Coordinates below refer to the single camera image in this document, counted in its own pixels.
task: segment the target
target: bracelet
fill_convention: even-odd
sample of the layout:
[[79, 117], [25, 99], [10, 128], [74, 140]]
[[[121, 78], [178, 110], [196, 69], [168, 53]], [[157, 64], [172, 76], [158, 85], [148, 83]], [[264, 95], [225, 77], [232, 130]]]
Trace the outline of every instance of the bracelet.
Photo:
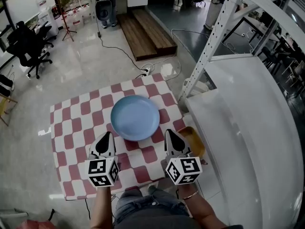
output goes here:
[[196, 194], [198, 193], [198, 190], [196, 192], [194, 192], [192, 195], [186, 197], [186, 198], [183, 198], [183, 200], [186, 200], [186, 199], [189, 199], [191, 198], [192, 196], [195, 196]]

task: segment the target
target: wooden platform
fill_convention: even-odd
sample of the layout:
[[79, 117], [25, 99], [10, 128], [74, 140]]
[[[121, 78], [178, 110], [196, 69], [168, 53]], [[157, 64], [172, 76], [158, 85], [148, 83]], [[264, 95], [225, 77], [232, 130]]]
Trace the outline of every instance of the wooden platform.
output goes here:
[[117, 18], [136, 61], [176, 52], [176, 43], [145, 10], [135, 9]]

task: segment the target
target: red and white checkered tablecloth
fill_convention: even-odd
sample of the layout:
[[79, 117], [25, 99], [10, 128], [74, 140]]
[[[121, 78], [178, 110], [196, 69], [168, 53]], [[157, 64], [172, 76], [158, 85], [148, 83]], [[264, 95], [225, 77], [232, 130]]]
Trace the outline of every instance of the red and white checkered tablecloth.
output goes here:
[[[128, 95], [150, 98], [159, 108], [160, 125], [149, 138], [131, 142], [118, 136], [111, 125], [114, 104]], [[51, 140], [55, 167], [66, 200], [95, 197], [85, 174], [85, 160], [92, 142], [112, 131], [119, 158], [119, 179], [112, 193], [142, 187], [163, 178], [164, 132], [180, 130], [185, 124], [173, 93], [161, 74], [115, 84], [51, 106]]]

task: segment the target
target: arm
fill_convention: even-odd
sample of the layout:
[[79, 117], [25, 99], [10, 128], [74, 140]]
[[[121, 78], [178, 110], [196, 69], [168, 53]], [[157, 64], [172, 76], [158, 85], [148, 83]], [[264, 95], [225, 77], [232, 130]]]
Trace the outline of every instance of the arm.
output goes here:
[[[192, 184], [180, 185], [179, 196], [186, 198], [197, 191]], [[222, 229], [223, 224], [215, 215], [211, 205], [199, 194], [185, 200], [193, 218], [205, 229]]]
[[109, 187], [100, 187], [97, 189], [93, 213], [90, 220], [90, 228], [112, 228], [111, 193]]

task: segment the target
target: white tile floor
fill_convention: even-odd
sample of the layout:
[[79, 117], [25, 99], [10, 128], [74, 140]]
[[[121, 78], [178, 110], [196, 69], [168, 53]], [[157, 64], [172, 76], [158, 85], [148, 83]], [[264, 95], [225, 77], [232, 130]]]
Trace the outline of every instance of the white tile floor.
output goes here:
[[[104, 45], [124, 49], [131, 57], [120, 26], [102, 30]], [[47, 220], [51, 209], [57, 213], [52, 222], [58, 228], [87, 228], [88, 212], [84, 200], [65, 201], [55, 171], [50, 135], [50, 106], [66, 99], [124, 82], [141, 72], [130, 59], [117, 49], [103, 48], [97, 37], [96, 23], [87, 24], [70, 39], [61, 41], [61, 31], [54, 48], [50, 48], [53, 64], [45, 63], [40, 70], [40, 79], [28, 79], [26, 71], [15, 59], [16, 90], [13, 98], [19, 101], [10, 116], [10, 126], [0, 123], [0, 208], [17, 208], [26, 211], [30, 219]], [[137, 62], [141, 67], [146, 62], [159, 62], [166, 57]], [[163, 64], [171, 64], [176, 72], [179, 64], [176, 57], [155, 65], [155, 73]], [[1, 71], [7, 75], [10, 66]], [[168, 85], [178, 96], [183, 74], [169, 80]], [[93, 199], [88, 200], [91, 207]], [[15, 228], [24, 219], [6, 221]]]

